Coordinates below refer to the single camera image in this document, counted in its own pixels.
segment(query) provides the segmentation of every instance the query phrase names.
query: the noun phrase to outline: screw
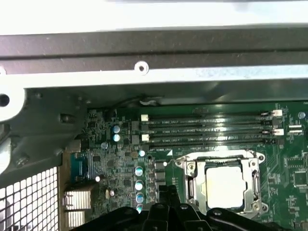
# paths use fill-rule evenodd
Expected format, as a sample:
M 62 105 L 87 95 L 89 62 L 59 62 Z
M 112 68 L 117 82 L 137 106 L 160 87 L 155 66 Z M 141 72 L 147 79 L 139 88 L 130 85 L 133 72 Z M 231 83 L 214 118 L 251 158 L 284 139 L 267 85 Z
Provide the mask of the screw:
M 22 154 L 16 161 L 15 165 L 17 168 L 24 166 L 26 163 L 28 163 L 30 160 L 30 157 L 26 154 Z
M 35 94 L 35 97 L 37 97 L 38 99 L 41 99 L 43 96 L 42 96 L 42 93 L 38 92 L 38 93 Z
M 135 64 L 135 71 L 146 75 L 149 72 L 149 65 L 145 61 L 139 61 Z
M 259 205 L 258 205 L 257 203 L 254 203 L 254 204 L 252 205 L 252 208 L 253 208 L 254 210 L 256 210 L 256 211 L 258 211 L 258 210 L 260 209 L 260 207 L 259 207 Z
M 181 204 L 181 205 L 180 205 L 180 208 L 181 208 L 181 209 L 188 209 L 188 205 L 186 205 L 186 204 Z
M 194 164 L 188 164 L 187 168 L 188 170 L 194 170 L 195 166 Z
M 219 210 L 214 210 L 214 211 L 213 211 L 213 214 L 214 214 L 215 216 L 220 216 L 220 215 L 222 214 L 222 212 L 219 211 Z

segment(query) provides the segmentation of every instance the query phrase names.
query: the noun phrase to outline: ventilation grille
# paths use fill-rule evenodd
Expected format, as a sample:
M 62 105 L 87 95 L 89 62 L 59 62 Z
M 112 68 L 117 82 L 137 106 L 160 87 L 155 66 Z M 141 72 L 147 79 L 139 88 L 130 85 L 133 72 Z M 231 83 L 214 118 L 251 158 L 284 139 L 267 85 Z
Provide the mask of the ventilation grille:
M 0 189 L 0 231 L 57 231 L 57 168 Z

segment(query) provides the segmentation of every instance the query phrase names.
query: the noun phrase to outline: black metal panel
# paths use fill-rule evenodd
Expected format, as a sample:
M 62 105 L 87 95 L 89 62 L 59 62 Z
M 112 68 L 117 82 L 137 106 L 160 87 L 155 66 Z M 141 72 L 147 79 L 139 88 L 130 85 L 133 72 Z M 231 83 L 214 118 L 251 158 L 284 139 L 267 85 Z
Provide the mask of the black metal panel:
M 306 50 L 308 28 L 122 31 L 0 36 L 0 57 Z
M 150 69 L 248 66 L 275 64 L 308 64 L 308 51 L 208 53 L 208 54 L 161 54 L 101 56 L 53 59 L 0 60 L 7 74 L 33 74 L 56 72 L 133 70 L 136 62 L 146 61 Z

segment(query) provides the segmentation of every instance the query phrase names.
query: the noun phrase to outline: integrated circuit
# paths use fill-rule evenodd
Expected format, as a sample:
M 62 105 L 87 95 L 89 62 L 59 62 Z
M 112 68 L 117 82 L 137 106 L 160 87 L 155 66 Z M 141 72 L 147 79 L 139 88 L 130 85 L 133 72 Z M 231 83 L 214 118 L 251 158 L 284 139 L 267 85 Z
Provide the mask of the integrated circuit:
M 307 186 L 307 184 L 308 184 L 308 177 L 306 171 L 294 172 L 295 187 Z

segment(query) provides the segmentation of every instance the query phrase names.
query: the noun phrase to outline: ram slot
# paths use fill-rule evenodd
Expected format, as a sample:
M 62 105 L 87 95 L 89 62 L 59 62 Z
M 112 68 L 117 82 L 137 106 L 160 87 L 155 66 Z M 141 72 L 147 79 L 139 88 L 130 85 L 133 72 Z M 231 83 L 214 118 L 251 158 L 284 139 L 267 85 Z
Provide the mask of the ram slot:
M 238 144 L 275 144 L 275 139 L 253 139 L 253 140 L 232 140 L 232 141 L 195 141 L 195 142 L 173 142 L 173 143 L 152 143 L 150 149 L 156 148 L 180 148 L 180 147 L 210 147 L 210 146 L 222 146 L 222 145 L 238 145 Z
M 150 140 L 152 138 L 157 137 L 183 137 L 183 136 L 228 136 L 228 135 L 244 135 L 244 134 L 262 134 L 263 129 L 243 129 L 243 130 L 203 130 L 203 129 L 196 129 L 196 130 L 168 130 L 165 133 L 158 133 L 158 132 L 151 132 L 150 133 Z
M 265 117 L 277 116 L 278 110 L 273 111 L 254 111 L 254 112 L 234 112 L 234 113 L 204 113 L 204 114 L 187 114 L 187 115 L 149 115 L 149 120 L 166 120 L 166 119 L 196 119 L 196 118 L 222 118 L 222 117 Z

